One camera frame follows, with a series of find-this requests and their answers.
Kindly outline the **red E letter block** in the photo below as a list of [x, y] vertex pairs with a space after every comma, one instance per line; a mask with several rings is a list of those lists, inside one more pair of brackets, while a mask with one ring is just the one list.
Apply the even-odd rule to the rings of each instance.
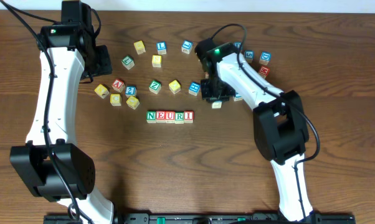
[[165, 123], [166, 118], [165, 118], [165, 111], [156, 111], [156, 122], [157, 123]]

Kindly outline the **red I block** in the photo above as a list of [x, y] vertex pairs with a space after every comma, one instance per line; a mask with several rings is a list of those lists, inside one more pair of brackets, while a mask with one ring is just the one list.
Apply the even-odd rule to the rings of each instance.
[[185, 111], [184, 112], [184, 122], [185, 123], [193, 123], [194, 122], [194, 112], [193, 111]]

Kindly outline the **green R letter block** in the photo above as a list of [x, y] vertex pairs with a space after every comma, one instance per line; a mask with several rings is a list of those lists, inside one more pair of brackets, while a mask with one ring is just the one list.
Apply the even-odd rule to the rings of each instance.
[[175, 112], [175, 123], [176, 124], [184, 124], [184, 113], [183, 112]]

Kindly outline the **red U letter block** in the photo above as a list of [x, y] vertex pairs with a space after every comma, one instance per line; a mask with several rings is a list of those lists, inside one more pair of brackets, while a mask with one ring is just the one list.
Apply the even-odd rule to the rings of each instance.
[[174, 111], [166, 111], [165, 112], [165, 120], [166, 123], [175, 123], [175, 118], [176, 113]]

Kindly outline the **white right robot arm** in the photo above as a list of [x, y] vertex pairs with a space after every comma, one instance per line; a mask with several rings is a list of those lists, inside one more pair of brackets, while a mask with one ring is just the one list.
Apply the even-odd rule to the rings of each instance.
[[255, 145], [273, 167], [282, 215], [291, 222], [309, 217], [313, 208], [303, 169], [309, 134], [298, 94], [269, 84], [232, 43], [206, 39], [194, 51], [209, 76], [201, 80], [202, 98], [219, 103], [238, 93], [252, 110]]

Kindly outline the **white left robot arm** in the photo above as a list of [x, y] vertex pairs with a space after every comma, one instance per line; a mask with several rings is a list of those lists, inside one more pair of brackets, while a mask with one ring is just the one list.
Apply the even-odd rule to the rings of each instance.
[[112, 72], [107, 47], [96, 45], [96, 37], [92, 26], [77, 23], [42, 27], [36, 113], [25, 145], [11, 148], [10, 162], [33, 196], [66, 207], [75, 197], [81, 223], [118, 223], [114, 204], [95, 185], [93, 160], [78, 148], [75, 134], [80, 81]]

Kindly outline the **blue P letter block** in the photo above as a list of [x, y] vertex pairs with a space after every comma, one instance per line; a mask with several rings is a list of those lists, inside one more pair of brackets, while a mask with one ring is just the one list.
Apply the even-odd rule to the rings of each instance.
[[222, 101], [214, 101], [212, 103], [212, 109], [220, 109], [222, 107]]

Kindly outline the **green N letter block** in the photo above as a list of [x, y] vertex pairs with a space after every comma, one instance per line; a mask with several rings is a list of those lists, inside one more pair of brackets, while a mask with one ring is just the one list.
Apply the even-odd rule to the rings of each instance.
[[146, 112], [146, 121], [147, 121], [147, 123], [156, 123], [156, 112], [155, 111], [147, 111]]

